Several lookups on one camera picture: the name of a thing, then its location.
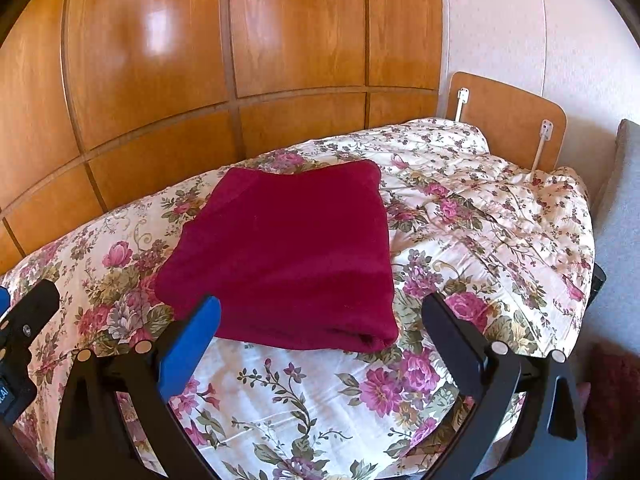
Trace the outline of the wooden panelled wardrobe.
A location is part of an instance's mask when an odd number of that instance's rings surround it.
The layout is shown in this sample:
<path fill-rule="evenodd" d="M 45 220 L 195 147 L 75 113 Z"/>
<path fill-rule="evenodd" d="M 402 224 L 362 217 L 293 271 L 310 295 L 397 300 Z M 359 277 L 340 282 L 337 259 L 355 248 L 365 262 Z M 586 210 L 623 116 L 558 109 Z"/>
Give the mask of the wooden panelled wardrobe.
<path fill-rule="evenodd" d="M 1 265 L 194 174 L 436 112 L 442 0 L 18 0 Z"/>

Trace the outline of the floral bed cover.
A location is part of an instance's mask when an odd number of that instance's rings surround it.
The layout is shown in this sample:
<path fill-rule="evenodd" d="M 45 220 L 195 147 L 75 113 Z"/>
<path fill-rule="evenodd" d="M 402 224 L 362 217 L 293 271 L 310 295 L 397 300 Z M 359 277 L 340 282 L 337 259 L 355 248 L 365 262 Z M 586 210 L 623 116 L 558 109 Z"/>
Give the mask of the floral bed cover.
<path fill-rule="evenodd" d="M 374 479 L 430 468 L 472 403 L 422 327 L 429 292 L 515 352 L 576 344 L 594 240 L 574 170 L 528 172 L 492 156 L 477 128 L 439 118 L 307 141 L 247 165 L 297 174 L 356 159 L 382 172 L 398 339 L 371 354 L 213 341 L 170 404 L 222 478 Z M 212 170 L 122 206 L 2 275 L 14 299 L 44 278 L 61 295 L 32 345 L 36 400 L 13 426 L 46 476 L 76 352 L 119 354 L 168 325 L 156 274 L 221 178 Z"/>

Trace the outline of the magenta red shirt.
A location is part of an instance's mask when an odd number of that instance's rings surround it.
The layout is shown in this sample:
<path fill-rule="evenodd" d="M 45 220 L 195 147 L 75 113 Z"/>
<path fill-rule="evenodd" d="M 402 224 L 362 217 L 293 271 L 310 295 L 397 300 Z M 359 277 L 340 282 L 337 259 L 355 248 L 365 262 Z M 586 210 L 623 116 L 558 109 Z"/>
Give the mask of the magenta red shirt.
<path fill-rule="evenodd" d="M 234 167 L 186 222 L 155 295 L 187 318 L 221 303 L 221 338 L 378 352 L 398 338 L 381 171 L 370 160 L 300 174 Z"/>

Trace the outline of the wooden bed headboard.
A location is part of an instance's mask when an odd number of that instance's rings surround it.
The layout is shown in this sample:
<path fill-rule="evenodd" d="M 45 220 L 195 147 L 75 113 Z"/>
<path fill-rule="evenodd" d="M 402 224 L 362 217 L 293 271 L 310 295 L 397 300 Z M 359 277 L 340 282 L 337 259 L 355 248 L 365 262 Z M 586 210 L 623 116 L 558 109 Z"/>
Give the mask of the wooden bed headboard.
<path fill-rule="evenodd" d="M 479 128 L 491 154 L 545 172 L 558 163 L 567 125 L 558 104 L 465 72 L 451 78 L 447 117 Z"/>

